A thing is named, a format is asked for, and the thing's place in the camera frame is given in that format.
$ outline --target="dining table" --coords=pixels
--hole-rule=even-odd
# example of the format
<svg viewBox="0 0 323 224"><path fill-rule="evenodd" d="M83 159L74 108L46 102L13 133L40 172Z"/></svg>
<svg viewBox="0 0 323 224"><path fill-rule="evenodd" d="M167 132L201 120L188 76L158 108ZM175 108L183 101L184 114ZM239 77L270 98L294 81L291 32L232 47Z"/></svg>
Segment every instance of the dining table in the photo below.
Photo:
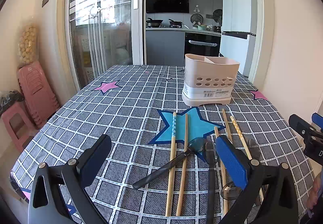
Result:
<svg viewBox="0 0 323 224"><path fill-rule="evenodd" d="M63 165L71 158L80 157L102 134L107 134L112 140L111 152L85 191L108 223L205 223L209 165L196 155L187 158L181 216L176 216L176 208L182 163L175 168L170 217L165 217L168 174L138 190L132 187L132 183L170 159L170 143L151 141L165 128L161 110L180 114L191 108L182 99L184 74L185 69L180 66L112 66L65 103L27 145L12 168L19 187L30 192L39 163ZM240 73L231 97L228 105L199 106L201 117L225 126L224 109L236 148L244 150L230 120L232 115L246 142L253 139L259 146L262 164L287 163L293 174L301 217L314 173L295 133L270 100ZM226 135L226 131L220 130L219 135ZM207 138L214 142L215 135ZM183 150L184 145L177 143L177 154ZM220 162L214 170L214 223L218 223L223 217ZM60 190L73 220L81 223L66 187L61 185ZM248 223L253 221L259 207L253 206Z"/></svg>

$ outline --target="light switch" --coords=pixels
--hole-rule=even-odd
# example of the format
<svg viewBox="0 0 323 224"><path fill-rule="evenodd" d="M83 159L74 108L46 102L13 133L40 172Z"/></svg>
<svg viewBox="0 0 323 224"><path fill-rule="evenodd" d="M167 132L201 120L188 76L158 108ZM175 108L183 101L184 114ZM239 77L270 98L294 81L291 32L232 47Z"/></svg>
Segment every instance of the light switch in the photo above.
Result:
<svg viewBox="0 0 323 224"><path fill-rule="evenodd" d="M43 3L41 5L41 7L43 8L45 6L46 3L48 3L49 0L43 0Z"/></svg>

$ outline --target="oven handle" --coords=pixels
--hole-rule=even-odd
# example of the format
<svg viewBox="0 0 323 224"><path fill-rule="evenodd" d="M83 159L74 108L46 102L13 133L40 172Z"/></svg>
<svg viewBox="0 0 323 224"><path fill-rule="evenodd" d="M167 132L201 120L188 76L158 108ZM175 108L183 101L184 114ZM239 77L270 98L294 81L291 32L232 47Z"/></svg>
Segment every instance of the oven handle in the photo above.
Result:
<svg viewBox="0 0 323 224"><path fill-rule="evenodd" d="M213 47L218 46L218 44L211 44L211 43L198 42L198 41L192 41L192 40L188 40L188 42L190 44L196 44L196 45L213 46Z"/></svg>

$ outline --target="wooden chopstick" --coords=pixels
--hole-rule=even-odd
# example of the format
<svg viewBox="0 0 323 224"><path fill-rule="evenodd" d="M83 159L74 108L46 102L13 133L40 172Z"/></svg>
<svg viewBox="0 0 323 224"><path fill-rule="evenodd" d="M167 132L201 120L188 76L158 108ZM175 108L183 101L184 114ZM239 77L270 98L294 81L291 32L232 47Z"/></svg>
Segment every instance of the wooden chopstick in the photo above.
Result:
<svg viewBox="0 0 323 224"><path fill-rule="evenodd" d="M228 119L227 119L227 115L225 114L224 109L222 109L222 114L223 114L223 119L224 119L224 122L225 122L225 128L227 130L227 136L228 136L229 140L231 141L231 143L233 143L230 128L229 128L229 123L228 123Z"/></svg>
<svg viewBox="0 0 323 224"><path fill-rule="evenodd" d="M218 138L219 137L219 131L218 128L215 126L214 127L214 133L215 133L215 137ZM226 179L226 172L225 172L225 167L224 164L222 162L222 160L220 161L220 166L221 166L221 175L222 175L222 187L224 187L227 184L227 179ZM226 199L223 199L223 216L225 214L227 214L228 212L228 201Z"/></svg>
<svg viewBox="0 0 323 224"><path fill-rule="evenodd" d="M185 141L184 141L184 152L187 150L188 146L188 115L185 114ZM177 210L176 216L180 216L181 207L183 203L183 194L184 194L184 187L185 187L185 176L186 176L186 163L187 160L184 159L183 166L182 166L182 176L180 179L180 194L178 195L178 203L177 203Z"/></svg>
<svg viewBox="0 0 323 224"><path fill-rule="evenodd" d="M173 113L173 125L172 125L172 143L171 143L171 157L173 160L176 156L176 112ZM166 201L166 213L165 216L169 217L172 211L172 198L174 191L174 180L175 180L175 167L169 170L168 176L168 189L167 189L167 201Z"/></svg>
<svg viewBox="0 0 323 224"><path fill-rule="evenodd" d="M231 118L233 125L235 126L235 130L237 130L240 141L245 149L245 152L247 153L247 157L251 160L252 159L251 153L249 151L247 143L245 142L245 139L243 137L243 134L240 130L239 125L238 125L237 121L235 120L234 116L230 116L230 118ZM262 192L262 189L260 189L260 191L259 191L259 196L260 196L260 202L263 202L264 201L264 193Z"/></svg>

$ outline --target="pink plastic stool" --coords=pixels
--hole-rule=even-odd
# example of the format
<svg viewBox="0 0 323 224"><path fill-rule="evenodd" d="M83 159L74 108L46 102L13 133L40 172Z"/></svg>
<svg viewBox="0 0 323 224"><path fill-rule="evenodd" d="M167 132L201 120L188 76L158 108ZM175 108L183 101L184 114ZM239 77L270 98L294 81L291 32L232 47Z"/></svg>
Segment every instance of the pink plastic stool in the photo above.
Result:
<svg viewBox="0 0 323 224"><path fill-rule="evenodd" d="M28 111L36 126L41 128L59 110L56 96L38 61L20 68L17 76Z"/></svg>
<svg viewBox="0 0 323 224"><path fill-rule="evenodd" d="M17 115L20 115L24 124L22 122L19 123ZM24 151L25 142L36 130L34 124L28 117L24 102L15 102L1 117L12 141L22 153Z"/></svg>

